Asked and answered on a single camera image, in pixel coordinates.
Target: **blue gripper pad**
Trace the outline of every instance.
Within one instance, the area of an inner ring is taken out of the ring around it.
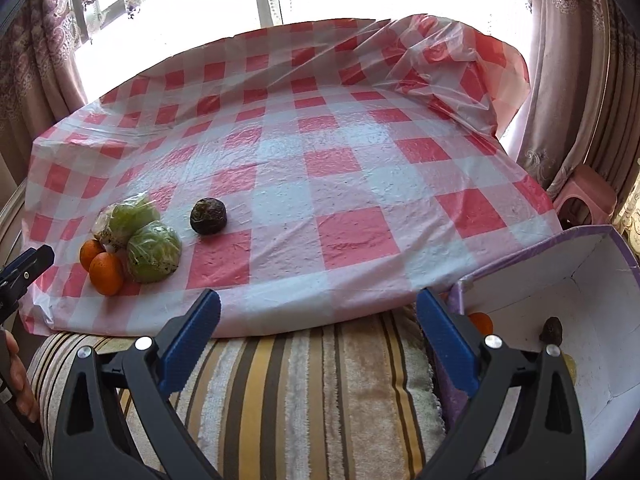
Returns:
[[[445,311],[440,299],[424,289],[416,302],[418,322],[453,385],[470,398],[478,390],[478,358]]]
[[[160,379],[158,390],[163,396],[168,398],[184,388],[220,321],[221,308],[219,295],[207,289],[187,314],[182,316],[187,317],[186,320],[174,318],[184,325],[162,353],[156,367]]]

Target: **metal screw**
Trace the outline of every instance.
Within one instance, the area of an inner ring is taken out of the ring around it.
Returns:
[[[551,357],[560,357],[560,349],[556,345],[547,345],[546,353],[548,353]]]
[[[78,350],[78,357],[81,359],[85,359],[91,355],[92,348],[90,346],[83,346]]]
[[[139,339],[136,340],[136,348],[138,350],[146,350],[152,344],[153,344],[153,340],[150,337],[146,336],[146,335],[144,337],[140,337]]]
[[[497,335],[491,334],[484,338],[484,344],[489,348],[498,349],[502,346],[502,339]]]

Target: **striped fabric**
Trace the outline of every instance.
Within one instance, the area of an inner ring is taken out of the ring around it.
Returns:
[[[77,348],[111,352],[131,341],[61,333],[34,357],[48,467]],[[129,392],[119,395],[145,463],[162,470]],[[409,307],[300,332],[213,340],[170,400],[225,480],[410,479],[444,438]]]

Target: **human hand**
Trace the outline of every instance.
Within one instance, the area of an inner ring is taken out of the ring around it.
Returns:
[[[22,361],[18,357],[18,343],[11,332],[4,331],[6,338],[6,346],[11,357],[11,369],[9,371],[9,380],[11,386],[16,393],[16,407],[18,411],[29,419],[30,422],[36,422],[40,416],[40,408],[33,392],[31,385],[27,380],[27,370],[24,368]]]

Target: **window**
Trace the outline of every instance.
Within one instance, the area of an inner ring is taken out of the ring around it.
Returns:
[[[78,13],[77,0],[74,7]],[[418,13],[468,23],[528,58],[532,19],[525,0],[142,0],[133,19],[123,0],[97,0],[81,11],[91,40],[78,48],[76,60],[94,100],[169,56],[259,27]]]
[[[117,17],[76,51],[89,101],[163,59],[260,28],[256,0],[146,0],[130,20]]]

